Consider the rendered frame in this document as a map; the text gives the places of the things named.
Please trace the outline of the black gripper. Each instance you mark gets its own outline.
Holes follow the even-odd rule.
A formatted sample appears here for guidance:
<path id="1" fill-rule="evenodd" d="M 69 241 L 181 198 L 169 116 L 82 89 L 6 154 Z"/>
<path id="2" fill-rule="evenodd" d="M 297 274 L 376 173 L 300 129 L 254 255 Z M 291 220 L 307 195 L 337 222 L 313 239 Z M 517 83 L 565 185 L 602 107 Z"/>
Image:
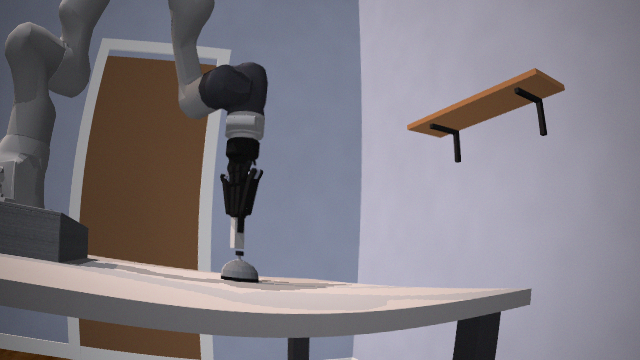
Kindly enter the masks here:
<path id="1" fill-rule="evenodd" d="M 259 157 L 259 147 L 259 141 L 253 138 L 234 137 L 227 141 L 226 156 L 229 163 L 227 172 L 221 174 L 220 179 L 225 212 L 231 216 L 230 248 L 244 249 L 245 218 L 252 213 L 263 175 L 263 170 L 256 167 L 255 161 L 255 157 Z"/>

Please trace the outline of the grey service bell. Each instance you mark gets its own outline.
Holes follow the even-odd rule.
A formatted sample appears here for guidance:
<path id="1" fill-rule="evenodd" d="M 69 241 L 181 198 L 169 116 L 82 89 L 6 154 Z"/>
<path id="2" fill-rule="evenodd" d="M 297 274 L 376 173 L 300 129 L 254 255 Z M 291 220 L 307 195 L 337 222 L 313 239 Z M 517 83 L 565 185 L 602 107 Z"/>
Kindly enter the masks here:
<path id="1" fill-rule="evenodd" d="M 230 261 L 221 270 L 221 279 L 237 282 L 258 282 L 259 277 L 256 269 L 246 261 L 241 259 L 244 251 L 236 251 L 237 260 Z M 226 276 L 226 277 L 224 277 Z"/>

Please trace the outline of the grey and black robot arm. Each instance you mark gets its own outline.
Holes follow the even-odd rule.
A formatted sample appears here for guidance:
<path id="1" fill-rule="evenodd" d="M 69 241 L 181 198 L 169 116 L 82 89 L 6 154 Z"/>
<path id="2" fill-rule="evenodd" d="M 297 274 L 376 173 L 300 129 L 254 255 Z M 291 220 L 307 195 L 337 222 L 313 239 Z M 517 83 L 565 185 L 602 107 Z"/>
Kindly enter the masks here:
<path id="1" fill-rule="evenodd" d="M 5 57 L 14 100 L 7 134 L 0 140 L 0 201 L 45 209 L 44 180 L 56 118 L 49 90 L 73 98 L 86 88 L 91 36 L 109 2 L 62 0 L 60 39 L 31 22 L 18 25 L 8 35 Z M 215 2 L 168 0 L 168 4 L 180 109 L 198 120 L 224 109 L 230 115 L 225 137 L 261 140 L 266 70 L 246 62 L 220 65 L 202 75 L 196 44 Z"/>

